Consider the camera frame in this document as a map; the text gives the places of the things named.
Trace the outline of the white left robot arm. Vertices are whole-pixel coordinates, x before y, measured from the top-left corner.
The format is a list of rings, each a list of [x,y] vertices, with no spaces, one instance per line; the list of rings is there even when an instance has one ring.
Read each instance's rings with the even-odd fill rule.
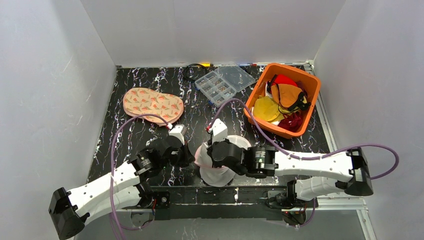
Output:
[[[80,233],[93,220],[118,209],[157,204],[161,194],[147,182],[165,167],[185,168],[194,161],[186,140],[156,139],[115,170],[80,187],[52,193],[48,213],[60,240]]]

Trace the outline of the white round mesh laundry bag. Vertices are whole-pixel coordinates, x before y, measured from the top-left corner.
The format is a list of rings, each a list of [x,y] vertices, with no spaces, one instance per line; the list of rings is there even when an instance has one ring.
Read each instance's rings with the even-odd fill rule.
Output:
[[[245,150],[252,146],[250,142],[242,136],[229,135],[225,140],[229,140],[231,143]],[[200,178],[207,185],[212,187],[224,187],[232,182],[237,174],[225,166],[219,168],[212,167],[212,160],[207,154],[207,148],[212,145],[210,143],[210,140],[208,140],[202,143],[197,149],[194,163],[199,167]]]

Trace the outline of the orange bra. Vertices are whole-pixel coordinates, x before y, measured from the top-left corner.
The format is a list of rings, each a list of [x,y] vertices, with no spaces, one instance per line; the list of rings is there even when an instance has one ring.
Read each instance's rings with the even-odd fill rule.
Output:
[[[288,84],[276,84],[267,86],[267,92],[277,103],[281,113],[293,113],[307,111],[311,103],[307,100],[306,93],[299,87]]]

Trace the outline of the yellow bra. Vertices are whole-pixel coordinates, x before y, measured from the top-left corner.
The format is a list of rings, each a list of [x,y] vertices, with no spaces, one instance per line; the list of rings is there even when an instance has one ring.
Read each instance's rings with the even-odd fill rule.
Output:
[[[279,111],[278,104],[268,96],[260,96],[255,101],[252,114],[255,118],[268,123],[280,122],[285,118]]]

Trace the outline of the floral mesh laundry bag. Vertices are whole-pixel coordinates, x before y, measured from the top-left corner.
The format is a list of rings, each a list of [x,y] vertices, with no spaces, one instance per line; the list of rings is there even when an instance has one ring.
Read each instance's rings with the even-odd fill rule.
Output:
[[[138,116],[163,127],[175,123],[185,107],[183,100],[176,95],[136,87],[124,94],[123,109],[131,117]]]

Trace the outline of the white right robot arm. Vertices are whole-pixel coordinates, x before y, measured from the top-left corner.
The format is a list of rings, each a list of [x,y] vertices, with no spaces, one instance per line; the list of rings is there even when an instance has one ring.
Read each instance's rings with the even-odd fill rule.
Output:
[[[332,193],[371,196],[374,193],[368,162],[361,148],[331,156],[322,153],[278,151],[273,146],[239,147],[228,139],[206,149],[212,166],[228,167],[237,175],[255,179],[303,175],[307,179],[287,183],[286,199],[311,201]]]

